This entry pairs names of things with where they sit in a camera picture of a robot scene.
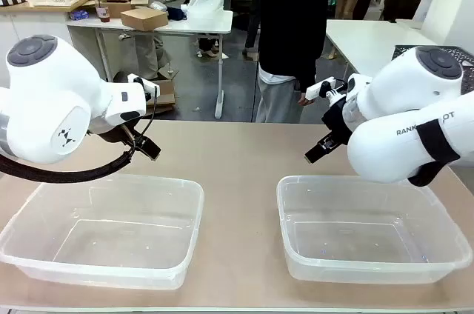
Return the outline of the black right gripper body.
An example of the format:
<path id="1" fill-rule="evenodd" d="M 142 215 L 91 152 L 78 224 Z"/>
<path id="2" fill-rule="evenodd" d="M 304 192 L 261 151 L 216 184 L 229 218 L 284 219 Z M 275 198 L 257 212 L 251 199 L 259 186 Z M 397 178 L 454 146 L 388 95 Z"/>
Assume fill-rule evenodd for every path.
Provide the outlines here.
<path id="1" fill-rule="evenodd" d="M 321 118 L 330 130 L 327 136 L 333 143 L 347 143 L 353 133 L 344 121 L 343 107 L 345 104 L 345 100 L 337 101 Z"/>

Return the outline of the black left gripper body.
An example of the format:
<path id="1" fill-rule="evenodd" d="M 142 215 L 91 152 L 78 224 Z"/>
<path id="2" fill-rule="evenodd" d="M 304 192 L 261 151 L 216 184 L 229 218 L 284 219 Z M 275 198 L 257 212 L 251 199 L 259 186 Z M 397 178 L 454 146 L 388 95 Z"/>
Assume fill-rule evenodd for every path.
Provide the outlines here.
<path id="1" fill-rule="evenodd" d="M 122 143 L 130 147 L 143 145 L 141 133 L 135 129 L 137 122 L 126 122 L 106 133 L 99 134 L 103 140 L 109 143 Z"/>

